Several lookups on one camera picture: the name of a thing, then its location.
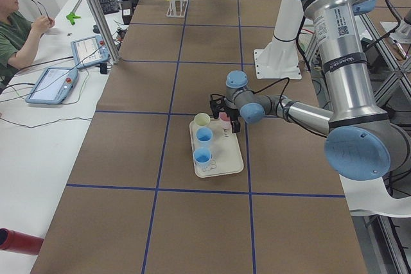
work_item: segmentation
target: table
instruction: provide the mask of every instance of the table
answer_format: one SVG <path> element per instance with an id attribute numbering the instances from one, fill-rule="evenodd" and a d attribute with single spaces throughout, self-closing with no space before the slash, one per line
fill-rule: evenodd
<path id="1" fill-rule="evenodd" d="M 320 137 L 274 117 L 242 123 L 241 173 L 193 171 L 188 125 L 227 73 L 267 85 L 252 51 L 280 2 L 189 0 L 185 19 L 167 19 L 164 0 L 140 0 L 33 274 L 367 272 Z M 317 102 L 304 72 L 286 95 Z"/>
<path id="2" fill-rule="evenodd" d="M 77 0 L 67 1 L 56 17 L 56 26 L 41 38 L 34 64 L 72 56 L 71 41 L 94 35 L 92 25 L 95 22 L 85 0 L 76 12 L 82 19 L 77 19 L 74 26 L 66 19 L 76 2 Z M 110 29 L 114 32 L 118 26 L 115 21 L 121 21 L 121 12 L 106 17 Z M 74 62 L 59 61 L 48 65 L 72 67 Z M 15 76 L 10 84 L 35 83 L 48 65 L 24 70 Z M 24 99 L 6 101 L 16 98 L 14 90 L 7 89 L 0 96 L 2 118 L 28 126 L 61 118 L 92 118 L 108 76 L 100 74 L 96 67 L 88 71 L 89 79 L 78 103 L 37 106 L 28 105 Z M 86 77 L 87 72 L 82 70 L 77 85 L 65 103 L 78 99 Z M 16 86 L 16 89 L 20 95 L 24 95 L 30 88 Z M 89 121 L 73 120 L 28 129 L 0 121 L 0 165 L 3 175 L 0 183 L 1 228 L 39 237 L 46 235 L 89 124 Z M 27 274 L 36 257 L 0 252 L 0 272 Z"/>

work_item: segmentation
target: red cylinder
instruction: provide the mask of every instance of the red cylinder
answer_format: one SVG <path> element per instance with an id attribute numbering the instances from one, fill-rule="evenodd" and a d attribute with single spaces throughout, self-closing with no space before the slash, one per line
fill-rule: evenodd
<path id="1" fill-rule="evenodd" d="M 43 239 L 41 237 L 33 237 L 5 228 L 0 229 L 0 250 L 38 255 L 42 244 Z"/>

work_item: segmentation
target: eyeglasses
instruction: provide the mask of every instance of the eyeglasses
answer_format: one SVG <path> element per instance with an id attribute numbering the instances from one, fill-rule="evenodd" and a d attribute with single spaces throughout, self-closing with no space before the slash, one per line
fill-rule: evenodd
<path id="1" fill-rule="evenodd" d="M 40 15 L 43 15 L 43 13 L 41 12 L 39 5 L 41 5 L 41 7 L 43 7 L 43 10 L 45 11 L 45 13 L 47 15 L 47 18 L 50 19 L 50 16 L 47 13 L 46 7 L 43 6 L 43 4 L 40 1 L 34 1 L 34 0 L 31 0 L 31 1 L 33 1 L 33 3 L 36 5 L 37 9 L 39 9 Z"/>

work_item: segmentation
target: man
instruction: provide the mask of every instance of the man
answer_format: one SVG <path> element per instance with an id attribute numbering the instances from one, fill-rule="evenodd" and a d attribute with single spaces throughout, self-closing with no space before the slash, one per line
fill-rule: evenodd
<path id="1" fill-rule="evenodd" d="M 31 23 L 18 9 L 18 0 L 0 0 L 0 93 L 18 70 L 33 63 L 41 36 L 55 24 L 45 16 Z"/>

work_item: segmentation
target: hand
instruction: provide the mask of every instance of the hand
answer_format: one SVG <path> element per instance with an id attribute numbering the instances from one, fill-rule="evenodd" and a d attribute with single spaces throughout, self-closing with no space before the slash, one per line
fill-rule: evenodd
<path id="1" fill-rule="evenodd" d="M 54 25 L 56 24 L 56 21 L 52 19 L 51 17 L 49 17 L 49 22 L 50 22 L 50 28 L 54 27 Z"/>
<path id="2" fill-rule="evenodd" d="M 51 20 L 52 22 L 46 16 L 40 16 L 31 24 L 31 29 L 42 35 L 50 29 L 52 25 L 54 26 L 54 20 Z"/>

